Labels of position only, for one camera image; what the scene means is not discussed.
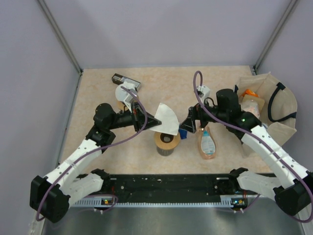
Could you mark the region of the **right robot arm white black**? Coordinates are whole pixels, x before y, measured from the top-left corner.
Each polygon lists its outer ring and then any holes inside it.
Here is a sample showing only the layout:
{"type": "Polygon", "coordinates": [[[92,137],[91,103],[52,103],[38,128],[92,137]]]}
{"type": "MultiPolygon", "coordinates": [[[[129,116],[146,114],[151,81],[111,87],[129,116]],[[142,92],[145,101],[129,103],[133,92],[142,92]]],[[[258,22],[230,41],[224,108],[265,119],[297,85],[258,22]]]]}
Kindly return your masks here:
{"type": "Polygon", "coordinates": [[[245,168],[231,172],[228,188],[238,194],[250,190],[275,201],[286,214],[294,216],[313,204],[313,174],[295,161],[269,134],[261,121],[251,112],[241,109],[237,94],[231,89],[217,92],[217,105],[203,104],[195,88],[198,100],[188,110],[188,116],[180,128],[196,132],[196,121],[206,126],[220,123],[243,144],[257,153],[275,174],[274,178],[253,173],[245,168]]]}

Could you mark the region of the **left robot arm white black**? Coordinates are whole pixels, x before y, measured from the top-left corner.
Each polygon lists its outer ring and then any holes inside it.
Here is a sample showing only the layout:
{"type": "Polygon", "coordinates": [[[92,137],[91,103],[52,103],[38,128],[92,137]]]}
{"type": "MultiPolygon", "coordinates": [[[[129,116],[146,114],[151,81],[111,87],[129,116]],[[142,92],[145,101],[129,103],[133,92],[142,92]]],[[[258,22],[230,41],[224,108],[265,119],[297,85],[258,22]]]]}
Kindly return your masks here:
{"type": "Polygon", "coordinates": [[[111,183],[103,171],[95,170],[80,180],[77,177],[108,148],[162,124],[140,102],[119,113],[110,104],[102,103],[95,109],[93,120],[94,125],[67,159],[44,177],[36,176],[32,180],[29,204],[37,212],[37,221],[47,219],[57,223],[77,201],[94,192],[108,193],[111,183]]]}

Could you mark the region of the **wooden ring dripper holder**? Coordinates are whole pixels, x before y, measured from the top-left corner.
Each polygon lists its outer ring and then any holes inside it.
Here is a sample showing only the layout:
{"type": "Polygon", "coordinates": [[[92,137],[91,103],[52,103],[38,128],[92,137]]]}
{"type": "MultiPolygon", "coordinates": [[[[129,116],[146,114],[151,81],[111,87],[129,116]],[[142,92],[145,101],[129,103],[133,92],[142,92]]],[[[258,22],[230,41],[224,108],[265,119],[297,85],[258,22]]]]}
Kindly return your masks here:
{"type": "Polygon", "coordinates": [[[126,111],[128,110],[128,107],[121,101],[117,101],[117,107],[121,111],[126,111]]]}

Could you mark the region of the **white paper coffee filter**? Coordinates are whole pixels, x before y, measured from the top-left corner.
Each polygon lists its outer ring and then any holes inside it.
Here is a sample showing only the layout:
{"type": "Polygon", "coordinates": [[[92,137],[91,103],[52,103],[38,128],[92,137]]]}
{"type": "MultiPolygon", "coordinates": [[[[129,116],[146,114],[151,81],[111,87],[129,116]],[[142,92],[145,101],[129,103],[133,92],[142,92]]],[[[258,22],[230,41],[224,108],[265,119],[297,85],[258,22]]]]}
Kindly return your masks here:
{"type": "Polygon", "coordinates": [[[121,101],[121,102],[122,102],[122,99],[124,96],[124,91],[122,91],[122,89],[121,89],[122,86],[125,86],[127,88],[135,88],[135,86],[133,84],[127,83],[127,82],[119,85],[115,90],[115,97],[116,97],[117,101],[121,101]]]}

